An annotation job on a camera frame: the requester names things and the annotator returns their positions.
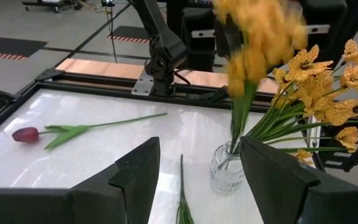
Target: floor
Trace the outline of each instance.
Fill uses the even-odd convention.
[[[125,8],[126,5],[126,1],[116,1],[113,12],[119,16],[114,20],[114,27],[142,27],[134,8]],[[89,38],[106,23],[105,14],[98,14],[94,9],[87,7],[80,11],[62,9],[58,14],[47,7],[30,6],[29,9],[29,12],[24,10],[21,0],[0,0],[0,37],[48,42],[45,49],[39,50],[25,61],[0,58],[0,90],[10,93],[17,92],[39,73],[56,66],[70,54],[71,50],[112,53],[111,41],[106,38],[109,33],[107,27],[93,38]],[[144,59],[149,56],[148,47],[148,44],[117,40],[118,62],[142,65]],[[135,58],[129,58],[126,55],[135,56]],[[83,52],[73,54],[71,57],[114,61],[113,57],[90,55]],[[218,58],[216,63],[223,63],[223,61]],[[328,172],[358,184],[358,166],[350,173],[332,169],[329,169]]]

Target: warning tape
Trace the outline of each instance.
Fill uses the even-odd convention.
[[[1,53],[0,53],[0,58],[9,59],[9,60],[25,60],[25,59],[27,59],[27,57],[23,57],[20,55],[1,54]]]
[[[132,38],[132,37],[113,36],[112,39],[113,40],[128,41],[128,42],[136,42],[136,43],[142,43],[142,44],[148,44],[150,42],[149,39]]]

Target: black floor mat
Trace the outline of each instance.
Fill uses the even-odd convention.
[[[0,58],[25,60],[45,46],[47,42],[0,37]]]
[[[143,27],[119,26],[112,32],[114,40],[148,43],[149,36]]]

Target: clear glass vase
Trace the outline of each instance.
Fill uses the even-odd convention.
[[[219,146],[211,163],[211,186],[220,194],[228,195],[235,192],[244,180],[244,170],[240,156],[230,155],[230,142]]]

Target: white table surface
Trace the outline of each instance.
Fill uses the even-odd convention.
[[[14,142],[23,127],[42,130],[52,124],[96,124],[167,112],[167,116],[95,129],[52,151]],[[160,176],[149,223],[174,224],[180,189],[180,154],[184,157],[185,191],[196,224],[263,223],[245,180],[233,195],[222,196],[209,185],[214,150],[230,139],[230,111],[40,90],[0,125],[0,187],[70,188],[114,163],[153,136],[160,138]],[[246,129],[262,117],[251,113]],[[305,147],[303,140],[277,147]]]

